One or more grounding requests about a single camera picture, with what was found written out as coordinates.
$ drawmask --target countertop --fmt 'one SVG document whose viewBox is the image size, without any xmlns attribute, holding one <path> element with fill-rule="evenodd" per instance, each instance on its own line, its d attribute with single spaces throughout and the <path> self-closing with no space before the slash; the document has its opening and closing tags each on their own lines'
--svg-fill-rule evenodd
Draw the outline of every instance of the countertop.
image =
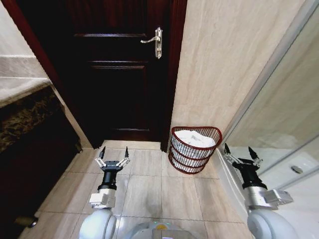
<svg viewBox="0 0 319 239">
<path fill-rule="evenodd" d="M 50 85 L 48 78 L 0 77 L 0 108 Z"/>
</svg>

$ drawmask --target door lock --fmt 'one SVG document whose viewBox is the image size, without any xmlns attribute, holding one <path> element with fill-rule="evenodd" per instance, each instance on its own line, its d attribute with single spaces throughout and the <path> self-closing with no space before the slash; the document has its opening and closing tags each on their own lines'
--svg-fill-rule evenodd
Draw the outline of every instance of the door lock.
<svg viewBox="0 0 319 239">
<path fill-rule="evenodd" d="M 155 41 L 155 57 L 157 59 L 161 58 L 161 53 L 162 53 L 162 48 L 161 48 L 162 33 L 163 33 L 163 30 L 160 27 L 158 27 L 155 30 L 155 37 L 152 37 L 150 40 L 147 40 L 147 41 L 141 40 L 141 43 L 149 43 L 149 42 Z"/>
</svg>

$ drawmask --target red wire basket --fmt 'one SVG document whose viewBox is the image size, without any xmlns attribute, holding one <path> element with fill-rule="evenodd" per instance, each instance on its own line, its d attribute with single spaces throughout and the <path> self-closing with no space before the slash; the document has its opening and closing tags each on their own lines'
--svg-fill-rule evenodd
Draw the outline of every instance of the red wire basket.
<svg viewBox="0 0 319 239">
<path fill-rule="evenodd" d="M 216 144 L 209 148 L 191 146 L 181 141 L 175 134 L 180 130 L 194 130 L 197 133 L 212 138 Z M 222 134 L 216 127 L 173 127 L 168 158 L 178 171 L 186 174 L 195 174 L 202 171 L 214 153 L 216 147 L 222 142 Z"/>
</svg>

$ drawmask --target floor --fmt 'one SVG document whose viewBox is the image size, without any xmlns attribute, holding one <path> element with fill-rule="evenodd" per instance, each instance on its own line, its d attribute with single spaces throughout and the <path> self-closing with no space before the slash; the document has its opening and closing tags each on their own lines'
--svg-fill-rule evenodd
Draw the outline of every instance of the floor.
<svg viewBox="0 0 319 239">
<path fill-rule="evenodd" d="M 106 145 L 104 160 L 123 159 L 123 148 Z M 78 238 L 83 220 L 93 212 L 90 194 L 103 177 L 93 160 L 98 152 L 84 149 L 76 155 L 36 213 L 38 224 L 25 229 L 20 239 Z M 187 175 L 174 169 L 159 149 L 129 149 L 129 154 L 131 162 L 117 176 L 113 239 L 123 239 L 136 224 L 149 221 L 173 223 L 198 239 L 252 238 L 229 205 L 212 160 L 201 173 Z"/>
</svg>

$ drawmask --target dark wooden door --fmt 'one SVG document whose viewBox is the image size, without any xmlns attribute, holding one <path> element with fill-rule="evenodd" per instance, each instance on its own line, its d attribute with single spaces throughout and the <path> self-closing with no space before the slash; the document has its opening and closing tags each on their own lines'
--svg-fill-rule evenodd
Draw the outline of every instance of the dark wooden door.
<svg viewBox="0 0 319 239">
<path fill-rule="evenodd" d="M 170 0 L 17 0 L 94 146 L 161 141 Z M 163 55 L 155 43 L 163 30 Z"/>
</svg>

